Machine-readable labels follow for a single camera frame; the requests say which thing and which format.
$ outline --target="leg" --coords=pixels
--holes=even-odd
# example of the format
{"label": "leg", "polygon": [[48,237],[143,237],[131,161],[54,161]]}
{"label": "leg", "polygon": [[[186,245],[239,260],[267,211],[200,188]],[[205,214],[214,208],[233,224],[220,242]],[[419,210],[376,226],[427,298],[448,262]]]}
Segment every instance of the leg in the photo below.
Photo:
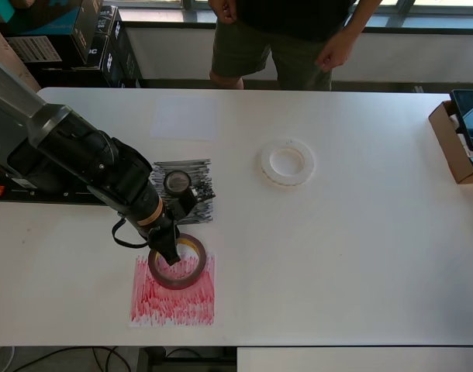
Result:
{"label": "leg", "polygon": [[287,91],[330,91],[331,72],[323,72],[314,62],[324,43],[273,36],[271,52],[281,89]]}
{"label": "leg", "polygon": [[268,56],[263,33],[242,22],[218,22],[209,77],[220,88],[243,89],[242,76],[264,69]]}

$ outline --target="brown box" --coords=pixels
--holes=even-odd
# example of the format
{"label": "brown box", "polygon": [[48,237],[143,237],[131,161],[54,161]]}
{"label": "brown box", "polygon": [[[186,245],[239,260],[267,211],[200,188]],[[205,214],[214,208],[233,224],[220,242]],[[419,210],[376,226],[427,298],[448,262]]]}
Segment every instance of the brown box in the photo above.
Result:
{"label": "brown box", "polygon": [[26,9],[33,5],[35,0],[11,0],[14,9]]}
{"label": "brown box", "polygon": [[14,75],[19,77],[26,85],[34,91],[39,91],[40,86],[28,71],[23,62],[16,55],[15,51],[7,44],[0,33],[0,63],[3,64]]}
{"label": "brown box", "polygon": [[437,135],[448,166],[458,184],[473,184],[473,166],[450,116],[457,108],[452,101],[442,102],[430,115],[430,123]]}

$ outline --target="cardboard box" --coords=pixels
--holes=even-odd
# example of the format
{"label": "cardboard box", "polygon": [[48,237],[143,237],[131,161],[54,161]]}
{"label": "cardboard box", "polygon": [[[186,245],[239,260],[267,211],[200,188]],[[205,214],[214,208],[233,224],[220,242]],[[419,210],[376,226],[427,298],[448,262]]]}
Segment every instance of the cardboard box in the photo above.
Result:
{"label": "cardboard box", "polygon": [[15,9],[26,9],[33,5],[35,0],[11,0],[12,6]]}
{"label": "cardboard box", "polygon": [[36,0],[0,31],[19,58],[35,66],[83,66],[102,0]]}
{"label": "cardboard box", "polygon": [[104,35],[95,35],[85,66],[41,69],[36,78],[44,87],[126,87],[126,76],[112,42]]}
{"label": "cardboard box", "polygon": [[18,58],[14,50],[0,33],[0,63],[7,67],[14,75],[20,78],[34,91],[39,91],[40,86],[28,71],[23,62]]}
{"label": "cardboard box", "polygon": [[452,101],[442,102],[430,115],[430,123],[458,184],[473,184],[473,165],[450,116],[457,112]]}
{"label": "cardboard box", "polygon": [[14,15],[14,8],[9,0],[0,0],[0,22],[8,22]]}
{"label": "cardboard box", "polygon": [[119,10],[116,6],[102,6],[95,32],[109,36],[126,77],[132,81],[130,84],[134,86],[134,81],[141,79],[142,74],[140,73],[135,53],[133,52],[131,42],[126,33],[126,28],[123,27],[123,21],[121,20]]}

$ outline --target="black tape roll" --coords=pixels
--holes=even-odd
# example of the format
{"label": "black tape roll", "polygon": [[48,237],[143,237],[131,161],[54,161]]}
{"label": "black tape roll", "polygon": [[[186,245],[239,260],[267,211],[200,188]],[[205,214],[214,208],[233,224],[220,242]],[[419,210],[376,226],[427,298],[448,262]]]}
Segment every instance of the black tape roll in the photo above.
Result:
{"label": "black tape roll", "polygon": [[195,284],[200,279],[200,275],[204,271],[205,262],[207,261],[205,248],[195,237],[189,234],[180,234],[177,243],[185,244],[186,246],[191,247],[199,257],[199,262],[197,263],[195,270],[193,270],[190,275],[183,277],[182,279],[172,279],[161,274],[156,265],[157,258],[160,256],[160,254],[153,250],[151,250],[149,253],[149,269],[152,277],[162,287],[173,290],[185,289]]}

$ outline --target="hand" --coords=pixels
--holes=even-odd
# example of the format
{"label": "hand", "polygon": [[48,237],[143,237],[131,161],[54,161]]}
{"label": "hand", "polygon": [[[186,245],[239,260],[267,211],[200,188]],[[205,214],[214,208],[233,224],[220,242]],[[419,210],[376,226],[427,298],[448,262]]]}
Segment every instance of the hand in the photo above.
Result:
{"label": "hand", "polygon": [[209,0],[209,6],[220,22],[230,25],[237,20],[237,0]]}
{"label": "hand", "polygon": [[358,36],[358,33],[342,29],[326,42],[321,54],[317,57],[316,64],[324,72],[341,66],[347,61]]}

